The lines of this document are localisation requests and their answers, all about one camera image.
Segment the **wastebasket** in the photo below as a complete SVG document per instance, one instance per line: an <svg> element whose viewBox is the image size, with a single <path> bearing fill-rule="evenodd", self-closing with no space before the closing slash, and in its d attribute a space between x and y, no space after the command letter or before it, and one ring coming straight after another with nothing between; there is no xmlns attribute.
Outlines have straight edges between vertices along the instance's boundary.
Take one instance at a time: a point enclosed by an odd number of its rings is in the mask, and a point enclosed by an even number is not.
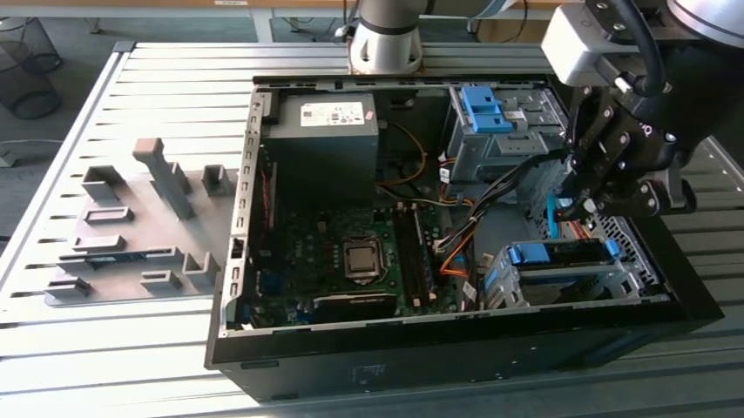
<svg viewBox="0 0 744 418"><path fill-rule="evenodd" d="M0 17L0 43L29 73L47 74L61 65L57 49L36 17Z"/></svg>
<svg viewBox="0 0 744 418"><path fill-rule="evenodd" d="M41 118L59 108L45 73L60 63L39 19L0 19L0 104L19 119Z"/></svg>

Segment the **green motherboard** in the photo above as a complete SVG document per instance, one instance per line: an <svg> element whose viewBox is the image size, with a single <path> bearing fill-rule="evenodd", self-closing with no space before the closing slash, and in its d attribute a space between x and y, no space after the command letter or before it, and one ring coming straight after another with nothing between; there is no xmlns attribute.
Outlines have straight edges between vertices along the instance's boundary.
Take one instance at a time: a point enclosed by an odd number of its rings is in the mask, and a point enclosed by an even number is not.
<svg viewBox="0 0 744 418"><path fill-rule="evenodd" d="M394 207L383 207L282 214L280 227L272 233L274 249L282 262L275 263L276 268L264 268L260 272L263 312L256 325L286 327L312 323L315 298L354 293L395 295L394 317L457 311L457 281L439 277L435 266L430 266L435 297L421 306L410 303L406 296L410 284L405 281L410 278L403 274L394 210ZM442 236L437 209L418 206L417 218L430 252L434 240ZM349 278L354 270L350 246L358 243L365 251L367 244L377 248L374 260L379 261L379 274L366 282Z"/></svg>

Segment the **motherboard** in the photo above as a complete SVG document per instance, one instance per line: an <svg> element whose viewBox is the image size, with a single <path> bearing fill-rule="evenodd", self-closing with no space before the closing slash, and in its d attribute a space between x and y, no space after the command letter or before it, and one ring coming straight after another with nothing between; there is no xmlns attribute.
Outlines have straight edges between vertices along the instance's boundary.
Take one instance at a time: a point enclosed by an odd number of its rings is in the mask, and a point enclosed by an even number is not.
<svg viewBox="0 0 744 418"><path fill-rule="evenodd" d="M287 212L280 219L276 267L258 274L255 326L457 311L455 279L434 268L431 246L443 233L434 206Z"/></svg>

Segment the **slotted metal surface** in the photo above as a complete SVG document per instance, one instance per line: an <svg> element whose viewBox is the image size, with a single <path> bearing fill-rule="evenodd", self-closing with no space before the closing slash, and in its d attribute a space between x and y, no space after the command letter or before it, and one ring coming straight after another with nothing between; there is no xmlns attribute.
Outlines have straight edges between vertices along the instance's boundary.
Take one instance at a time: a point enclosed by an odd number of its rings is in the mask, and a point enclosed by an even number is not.
<svg viewBox="0 0 744 418"><path fill-rule="evenodd" d="M439 74L549 71L536 47L430 45L426 56ZM329 44L140 44L112 55L0 260L0 415L741 416L744 194L712 141L685 169L700 212L666 222L727 318L598 369L258 406L202 366L210 299L44 305L85 168L121 164L139 136L163 137L184 170L238 167L252 76L342 74L345 62Z"/></svg>

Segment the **orange wire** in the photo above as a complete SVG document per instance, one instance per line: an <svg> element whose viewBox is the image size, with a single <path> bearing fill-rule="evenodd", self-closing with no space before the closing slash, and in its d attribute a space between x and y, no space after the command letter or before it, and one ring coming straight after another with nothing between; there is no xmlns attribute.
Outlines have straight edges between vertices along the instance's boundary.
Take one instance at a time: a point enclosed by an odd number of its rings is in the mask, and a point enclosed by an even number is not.
<svg viewBox="0 0 744 418"><path fill-rule="evenodd" d="M446 272L458 272L458 273L463 273L465 272L462 270L450 270L447 269L447 266L450 265L450 263L454 260L454 256L457 255L457 253L462 250L462 247L465 246L465 244L467 244L467 241L470 240L470 238L473 238L473 234L475 233L475 230L473 229L470 231L470 233L465 236L465 238L462 238L461 244L457 246L457 248L454 248L453 253L450 254L450 256L446 258L446 261L442 264L442 267L439 267L439 273L441 274L446 274Z"/></svg>
<svg viewBox="0 0 744 418"><path fill-rule="evenodd" d="M398 129L403 131L403 133L410 138L410 140L414 141L414 144L417 144L418 152L421 153L421 165L418 166L417 172L414 172L405 179L379 181L377 183L378 185L402 185L407 183L410 180L415 179L418 175L423 172L426 168L426 151L423 151L423 146L421 145L421 141L418 141L417 136L413 133L410 133L410 131L406 128L403 128L401 124L397 124L395 122L389 122L387 125L395 126Z"/></svg>

